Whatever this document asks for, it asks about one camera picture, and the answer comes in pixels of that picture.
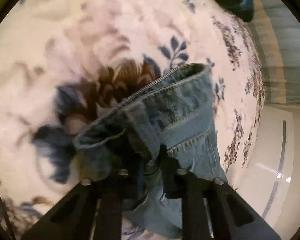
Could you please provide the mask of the white bed headboard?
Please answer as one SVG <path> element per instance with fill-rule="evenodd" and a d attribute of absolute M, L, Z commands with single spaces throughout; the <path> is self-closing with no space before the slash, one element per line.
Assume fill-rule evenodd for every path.
<path fill-rule="evenodd" d="M 237 191 L 281 239 L 300 233 L 300 105 L 263 108 Z"/>

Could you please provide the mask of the floral fleece bed blanket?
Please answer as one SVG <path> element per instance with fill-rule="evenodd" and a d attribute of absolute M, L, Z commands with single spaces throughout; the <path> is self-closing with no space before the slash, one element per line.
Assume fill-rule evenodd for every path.
<path fill-rule="evenodd" d="M 31 140 L 59 126 L 57 87 L 79 85 L 85 118 L 76 134 L 170 69 L 210 67 L 221 166 L 234 189 L 250 161 L 264 104 L 260 61 L 248 25 L 214 0 L 20 0 L 0 24 L 0 224 L 22 234 L 76 183 L 72 163 Z"/>

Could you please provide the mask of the blue denim jeans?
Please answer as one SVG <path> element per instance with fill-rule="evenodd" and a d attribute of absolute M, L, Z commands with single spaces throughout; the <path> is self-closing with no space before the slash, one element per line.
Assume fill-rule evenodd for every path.
<path fill-rule="evenodd" d="M 181 201 L 167 199 L 155 161 L 161 145 L 182 168 L 203 179 L 225 177 L 217 148 L 210 68 L 174 68 L 83 129 L 74 147 L 90 178 L 110 174 L 132 154 L 144 164 L 147 197 L 125 217 L 168 238 L 181 236 Z"/>

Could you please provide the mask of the teal striped curtain right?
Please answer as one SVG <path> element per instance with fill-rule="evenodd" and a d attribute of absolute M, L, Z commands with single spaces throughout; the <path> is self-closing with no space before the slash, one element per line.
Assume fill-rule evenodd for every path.
<path fill-rule="evenodd" d="M 281 0 L 254 0 L 248 24 L 255 41 L 266 103 L 300 105 L 300 23 Z"/>

